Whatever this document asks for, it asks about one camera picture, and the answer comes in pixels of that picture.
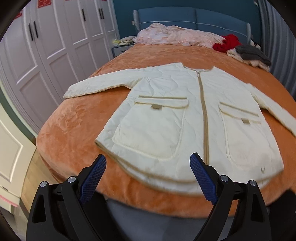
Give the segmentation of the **cream quilted jacket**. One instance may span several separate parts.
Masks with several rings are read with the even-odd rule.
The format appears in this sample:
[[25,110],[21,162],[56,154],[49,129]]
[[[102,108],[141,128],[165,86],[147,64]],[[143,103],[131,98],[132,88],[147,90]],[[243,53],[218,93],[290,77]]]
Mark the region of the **cream quilted jacket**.
[[142,183],[200,194],[190,167],[193,153],[236,182],[265,184],[283,170],[262,109],[292,133],[295,118],[253,85],[216,67],[171,63],[88,78],[70,86],[64,98],[120,86],[130,92],[95,142]]

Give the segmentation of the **cream panelled door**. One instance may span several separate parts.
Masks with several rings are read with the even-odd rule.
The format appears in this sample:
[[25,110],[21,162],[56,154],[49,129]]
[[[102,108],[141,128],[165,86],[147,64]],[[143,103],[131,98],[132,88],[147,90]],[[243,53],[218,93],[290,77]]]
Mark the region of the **cream panelled door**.
[[0,117],[1,208],[12,213],[20,204],[23,182],[36,146],[18,129],[3,107]]

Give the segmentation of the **white panelled wardrobe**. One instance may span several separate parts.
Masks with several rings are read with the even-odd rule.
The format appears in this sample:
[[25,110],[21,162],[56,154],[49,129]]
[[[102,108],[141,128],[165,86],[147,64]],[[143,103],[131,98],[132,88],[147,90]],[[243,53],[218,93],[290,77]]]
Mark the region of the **white panelled wardrobe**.
[[4,86],[38,133],[68,87],[112,59],[112,1],[31,1],[1,40]]

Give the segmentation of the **dark blue nightstand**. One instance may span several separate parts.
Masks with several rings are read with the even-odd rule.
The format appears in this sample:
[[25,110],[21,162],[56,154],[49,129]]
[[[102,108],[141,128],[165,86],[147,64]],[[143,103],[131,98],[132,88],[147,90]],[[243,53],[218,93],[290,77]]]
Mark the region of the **dark blue nightstand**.
[[120,54],[124,53],[125,51],[127,51],[128,49],[130,49],[133,46],[134,46],[134,44],[122,45],[122,46],[114,46],[114,47],[111,48],[112,55],[115,58],[115,57],[117,57]]

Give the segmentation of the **dark grey knit garment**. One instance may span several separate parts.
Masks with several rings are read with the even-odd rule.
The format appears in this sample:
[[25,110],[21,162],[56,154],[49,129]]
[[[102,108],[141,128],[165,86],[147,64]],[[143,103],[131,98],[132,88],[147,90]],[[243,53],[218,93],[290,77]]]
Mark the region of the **dark grey knit garment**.
[[251,45],[239,45],[235,47],[236,52],[243,60],[259,60],[266,66],[271,66],[271,60],[260,49]]

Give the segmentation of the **yellow white cloth on nightstand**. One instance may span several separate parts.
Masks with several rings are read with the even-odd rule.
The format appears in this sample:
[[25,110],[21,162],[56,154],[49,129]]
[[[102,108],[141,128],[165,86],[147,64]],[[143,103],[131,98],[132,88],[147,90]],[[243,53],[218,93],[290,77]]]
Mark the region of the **yellow white cloth on nightstand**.
[[136,36],[127,36],[127,37],[121,38],[119,40],[114,39],[112,43],[114,46],[126,46],[126,45],[130,45],[130,44],[134,44],[133,39],[135,37]]

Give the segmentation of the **grey blue curtain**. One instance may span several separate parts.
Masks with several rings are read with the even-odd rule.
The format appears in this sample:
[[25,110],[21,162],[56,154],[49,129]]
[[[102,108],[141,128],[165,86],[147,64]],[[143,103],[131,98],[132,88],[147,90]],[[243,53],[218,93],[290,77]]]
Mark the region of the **grey blue curtain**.
[[257,3],[261,16],[262,51],[271,60],[270,73],[295,98],[295,36],[268,1]]

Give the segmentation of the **red garment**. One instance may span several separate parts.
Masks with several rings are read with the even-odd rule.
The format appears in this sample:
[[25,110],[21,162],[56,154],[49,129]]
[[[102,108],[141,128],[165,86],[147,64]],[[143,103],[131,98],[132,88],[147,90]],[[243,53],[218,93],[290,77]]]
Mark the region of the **red garment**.
[[242,45],[242,43],[239,41],[236,35],[229,34],[227,36],[224,36],[223,38],[224,40],[222,41],[222,43],[215,43],[213,45],[212,48],[214,50],[226,53],[228,50],[234,49],[235,47]]

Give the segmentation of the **pink floral quilt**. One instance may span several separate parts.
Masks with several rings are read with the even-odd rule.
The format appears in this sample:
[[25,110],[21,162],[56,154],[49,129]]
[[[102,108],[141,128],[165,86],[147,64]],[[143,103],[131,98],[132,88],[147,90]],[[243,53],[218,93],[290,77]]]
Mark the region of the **pink floral quilt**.
[[224,37],[215,33],[178,26],[165,26],[161,23],[151,24],[133,38],[135,44],[201,46],[206,48],[212,48],[214,44],[222,44],[224,40]]

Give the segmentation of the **blue upholstered headboard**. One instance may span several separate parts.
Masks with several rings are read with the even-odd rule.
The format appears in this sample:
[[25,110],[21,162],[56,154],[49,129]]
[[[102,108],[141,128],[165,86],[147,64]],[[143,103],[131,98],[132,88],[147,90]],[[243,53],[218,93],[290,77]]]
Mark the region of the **blue upholstered headboard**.
[[161,23],[165,26],[212,32],[220,36],[233,34],[242,44],[249,44],[251,40],[250,23],[206,9],[179,6],[136,9],[133,11],[133,20],[138,32],[152,23]]

